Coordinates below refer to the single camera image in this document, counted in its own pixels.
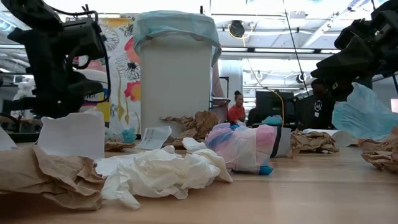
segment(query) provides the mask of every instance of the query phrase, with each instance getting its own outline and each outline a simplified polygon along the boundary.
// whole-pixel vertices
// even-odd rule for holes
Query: person
[[[251,128],[253,127],[253,124],[261,123],[261,121],[262,119],[258,108],[258,101],[256,99],[256,107],[250,110],[246,126]]]
[[[228,121],[231,125],[238,124],[238,121],[244,122],[246,115],[243,108],[243,95],[239,91],[235,91],[235,105],[228,111]]]
[[[315,102],[313,104],[312,113],[310,114],[311,122],[308,128],[313,129],[333,129],[331,117],[333,108],[335,107],[335,100],[329,93],[325,82],[321,79],[316,79],[311,82]]]

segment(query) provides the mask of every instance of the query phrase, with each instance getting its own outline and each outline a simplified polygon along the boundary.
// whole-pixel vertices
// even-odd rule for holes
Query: ceiling
[[[376,7],[386,0],[374,0]],[[81,11],[78,0],[45,0],[53,7],[67,12]],[[334,49],[334,41],[343,28],[354,19],[370,18],[373,9],[370,0],[168,0],[168,1],[108,1],[86,0],[91,10],[99,12],[100,17],[119,17],[119,14],[138,14],[154,10],[176,10],[204,13],[216,23],[218,35],[223,47],[277,47],[293,48],[292,36],[296,48]],[[289,15],[290,28],[285,9]],[[10,24],[28,29],[25,24],[10,14],[0,4],[0,19]],[[232,20],[240,20],[246,30],[244,41],[232,37],[228,26]],[[6,36],[10,30],[0,30],[0,68],[10,72],[23,72],[29,65],[24,50],[10,49],[16,44]],[[251,69],[263,73],[265,82],[281,83],[283,86],[295,85],[296,74],[300,71],[294,54],[285,54],[277,62],[276,55],[270,54],[264,59],[252,58],[250,63],[243,60],[244,74],[253,76]],[[315,64],[327,55],[308,56],[301,60],[303,71],[309,74]]]

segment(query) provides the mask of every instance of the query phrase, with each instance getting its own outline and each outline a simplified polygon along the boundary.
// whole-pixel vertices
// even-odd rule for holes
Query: red shirt
[[[244,108],[241,106],[238,108],[236,105],[233,105],[228,111],[228,121],[231,124],[236,124],[235,121],[242,121],[245,117]]]

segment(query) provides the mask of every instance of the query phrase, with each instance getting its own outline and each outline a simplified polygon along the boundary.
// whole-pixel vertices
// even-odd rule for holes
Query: computer monitor
[[[278,93],[284,101],[285,123],[295,123],[295,97],[293,93]],[[262,119],[268,116],[282,116],[282,101],[271,91],[256,91],[257,108]]]

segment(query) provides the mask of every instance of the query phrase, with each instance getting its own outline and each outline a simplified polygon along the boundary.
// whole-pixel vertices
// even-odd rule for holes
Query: white paper
[[[170,126],[146,128],[142,141],[136,147],[147,150],[160,149],[171,133]]]
[[[312,131],[328,133],[335,140],[338,147],[347,147],[356,143],[354,136],[346,131],[308,128],[303,130],[303,133],[308,134]]]
[[[59,119],[42,118],[39,147],[50,155],[103,158],[104,117],[97,113],[71,113]]]
[[[182,139],[182,145],[188,153],[192,154],[201,149],[208,149],[204,142],[197,142],[193,138],[185,137]]]
[[[15,142],[7,134],[5,130],[0,126],[0,151],[7,151],[16,148]]]
[[[188,189],[202,189],[215,177],[233,181],[224,159],[209,149],[184,158],[163,149],[121,156],[117,160],[111,157],[99,160],[96,170],[99,174],[102,170],[113,170],[102,190],[103,199],[119,200],[133,209],[141,206],[135,195],[152,198],[173,195],[185,199]]]

